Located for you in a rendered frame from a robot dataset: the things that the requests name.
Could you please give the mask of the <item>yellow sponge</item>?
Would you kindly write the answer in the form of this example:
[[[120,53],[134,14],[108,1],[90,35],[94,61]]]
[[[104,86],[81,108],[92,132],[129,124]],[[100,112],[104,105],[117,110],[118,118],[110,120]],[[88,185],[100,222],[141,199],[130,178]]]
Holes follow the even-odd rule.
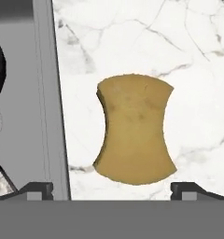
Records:
[[[98,84],[105,140],[93,163],[97,173],[144,185],[176,171],[163,134],[165,108],[173,90],[160,79],[135,74],[109,77]]]

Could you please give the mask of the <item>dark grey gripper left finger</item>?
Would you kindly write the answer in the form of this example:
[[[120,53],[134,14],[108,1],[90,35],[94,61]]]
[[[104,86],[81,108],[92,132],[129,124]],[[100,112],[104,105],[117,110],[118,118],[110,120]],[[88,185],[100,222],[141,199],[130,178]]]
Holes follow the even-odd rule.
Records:
[[[53,192],[52,182],[30,182],[17,192],[0,196],[0,201],[3,200],[52,201],[53,200],[52,192]]]

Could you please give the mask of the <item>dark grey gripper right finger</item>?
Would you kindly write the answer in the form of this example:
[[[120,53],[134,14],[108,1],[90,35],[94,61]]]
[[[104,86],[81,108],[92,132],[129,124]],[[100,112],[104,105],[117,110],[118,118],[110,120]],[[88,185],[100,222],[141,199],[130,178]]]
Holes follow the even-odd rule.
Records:
[[[224,196],[204,190],[195,182],[172,182],[172,201],[212,201],[224,200]]]

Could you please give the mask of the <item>grey sink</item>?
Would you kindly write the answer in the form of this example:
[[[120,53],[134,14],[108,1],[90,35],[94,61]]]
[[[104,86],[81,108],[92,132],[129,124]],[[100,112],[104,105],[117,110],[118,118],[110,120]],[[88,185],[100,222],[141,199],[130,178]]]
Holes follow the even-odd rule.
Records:
[[[50,182],[56,201],[69,200],[52,0],[0,0],[0,46],[0,164],[17,188]]]

